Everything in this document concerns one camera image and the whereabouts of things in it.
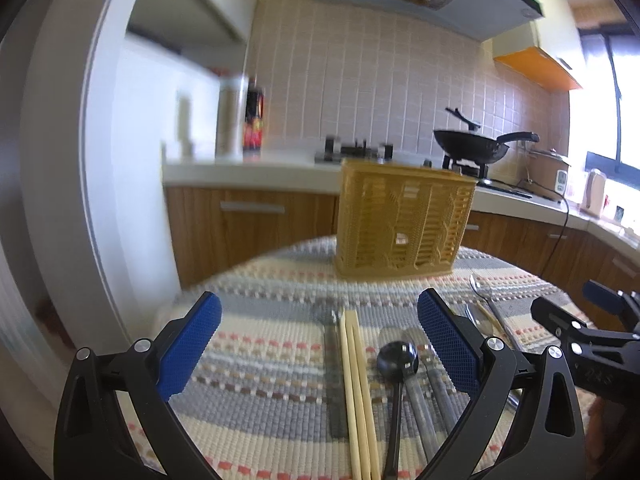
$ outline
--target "white countertop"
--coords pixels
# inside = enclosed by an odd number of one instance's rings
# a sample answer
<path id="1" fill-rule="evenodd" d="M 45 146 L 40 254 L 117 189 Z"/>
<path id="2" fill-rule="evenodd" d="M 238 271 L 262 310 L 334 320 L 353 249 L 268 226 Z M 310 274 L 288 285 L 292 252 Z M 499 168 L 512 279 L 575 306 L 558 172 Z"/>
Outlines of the white countertop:
<path id="1" fill-rule="evenodd" d="M 162 182 L 165 186 L 236 187 L 338 195 L 341 177 L 339 164 L 316 164 L 309 150 L 274 150 L 239 160 L 169 162 L 162 167 Z M 536 196 L 520 198 L 481 187 L 476 188 L 471 209 L 560 226 L 566 216 L 564 203 Z M 640 266 L 640 242 L 625 236 L 619 227 L 592 218 L 577 208 L 571 209 L 567 227 L 590 232 Z"/>

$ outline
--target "silver screw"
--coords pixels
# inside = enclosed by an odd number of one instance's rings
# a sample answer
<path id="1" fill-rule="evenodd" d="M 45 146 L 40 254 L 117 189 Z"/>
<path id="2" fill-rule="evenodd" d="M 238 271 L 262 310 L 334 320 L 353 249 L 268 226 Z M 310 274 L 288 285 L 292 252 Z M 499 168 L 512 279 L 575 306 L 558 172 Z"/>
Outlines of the silver screw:
<path id="1" fill-rule="evenodd" d="M 562 357 L 562 350 L 559 349 L 557 346 L 550 346 L 549 355 L 551 355 L 551 357 L 555 359 L 559 359 Z"/>
<path id="2" fill-rule="evenodd" d="M 502 350 L 504 348 L 504 343 L 502 342 L 502 339 L 498 339 L 497 337 L 490 337 L 489 339 L 486 340 L 486 345 L 491 349 L 491 350 Z"/>
<path id="3" fill-rule="evenodd" d="M 79 361 L 84 361 L 89 357 L 91 351 L 88 348 L 81 348 L 76 352 L 76 359 Z"/>
<path id="4" fill-rule="evenodd" d="M 146 352 L 147 350 L 149 350 L 151 348 L 151 341 L 149 341 L 149 339 L 140 339 L 139 341 L 136 341 L 136 344 L 133 345 L 133 349 L 136 352 Z"/>

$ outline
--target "round table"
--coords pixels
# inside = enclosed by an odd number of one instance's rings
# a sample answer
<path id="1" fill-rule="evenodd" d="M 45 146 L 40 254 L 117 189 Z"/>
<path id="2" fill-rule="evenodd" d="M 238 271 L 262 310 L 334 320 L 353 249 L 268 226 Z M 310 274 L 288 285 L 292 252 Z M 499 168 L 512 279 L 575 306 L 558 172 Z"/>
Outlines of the round table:
<path id="1" fill-rule="evenodd" d="M 225 479 L 351 477 L 348 440 L 332 437 L 328 423 L 335 375 L 324 366 L 324 326 L 331 310 L 358 312 L 381 462 L 391 405 L 391 387 L 376 370 L 381 346 L 398 339 L 416 343 L 422 361 L 417 380 L 440 443 L 447 432 L 444 408 L 438 403 L 442 397 L 434 392 L 446 392 L 447 409 L 452 408 L 455 417 L 468 402 L 428 351 L 415 306 L 425 288 L 435 288 L 456 314 L 464 316 L 467 303 L 482 304 L 469 285 L 469 276 L 475 273 L 490 283 L 505 322 L 530 352 L 557 343 L 531 319 L 534 298 L 545 296 L 588 321 L 562 290 L 479 251 L 460 248 L 454 271 L 447 276 L 388 282 L 342 281 L 335 277 L 334 255 L 333 237 L 265 254 L 183 292 L 174 305 L 158 314 L 159 332 L 169 320 L 183 316 L 204 290 L 220 297 L 222 323 L 190 383 L 170 404 L 207 461 Z M 591 396 L 579 390 L 578 398 L 585 413 Z M 411 404 L 403 400 L 399 478 L 414 478 L 427 461 Z M 130 404 L 123 400 L 122 405 L 145 463 L 159 468 Z M 479 468 L 495 461 L 512 420 L 513 411 L 507 406 Z"/>

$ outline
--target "table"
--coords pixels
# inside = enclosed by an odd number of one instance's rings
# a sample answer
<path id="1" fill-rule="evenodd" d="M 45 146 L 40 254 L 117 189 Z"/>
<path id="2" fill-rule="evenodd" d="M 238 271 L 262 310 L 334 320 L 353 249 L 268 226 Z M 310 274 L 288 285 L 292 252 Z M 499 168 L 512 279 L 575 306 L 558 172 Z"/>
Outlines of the table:
<path id="1" fill-rule="evenodd" d="M 258 257 L 185 291 L 158 315 L 158 331 L 183 316 L 204 290 L 223 305 L 219 329 L 200 359 L 185 391 L 170 404 L 207 461 L 225 479 L 346 480 L 351 477 L 346 439 L 328 429 L 328 388 L 324 366 L 327 311 L 354 308 L 366 346 L 380 460 L 386 454 L 391 388 L 376 370 L 376 353 L 387 342 L 412 339 L 422 357 L 422 386 L 436 437 L 446 439 L 434 388 L 444 389 L 457 416 L 468 397 L 457 392 L 437 358 L 427 374 L 428 340 L 415 304 L 432 286 L 457 314 L 467 303 L 482 301 L 468 279 L 487 280 L 494 301 L 527 351 L 540 352 L 557 340 L 530 317 L 531 301 L 545 296 L 588 321 L 557 287 L 479 251 L 461 248 L 447 276 L 390 282 L 344 282 L 335 277 L 335 238 L 318 238 Z M 590 394 L 578 391 L 583 413 Z M 414 478 L 426 466 L 417 425 L 403 399 L 399 477 Z M 123 412 L 147 465 L 158 459 L 125 401 Z M 479 468 L 493 463 L 513 420 L 506 407 Z"/>

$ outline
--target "basket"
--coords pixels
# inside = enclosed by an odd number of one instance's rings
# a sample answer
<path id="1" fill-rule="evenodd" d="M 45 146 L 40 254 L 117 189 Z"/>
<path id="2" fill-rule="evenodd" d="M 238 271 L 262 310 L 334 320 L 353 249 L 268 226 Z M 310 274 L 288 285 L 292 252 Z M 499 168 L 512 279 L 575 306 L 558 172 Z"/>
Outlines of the basket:
<path id="1" fill-rule="evenodd" d="M 385 280 L 452 271 L 476 180 L 447 170 L 345 160 L 335 270 Z"/>

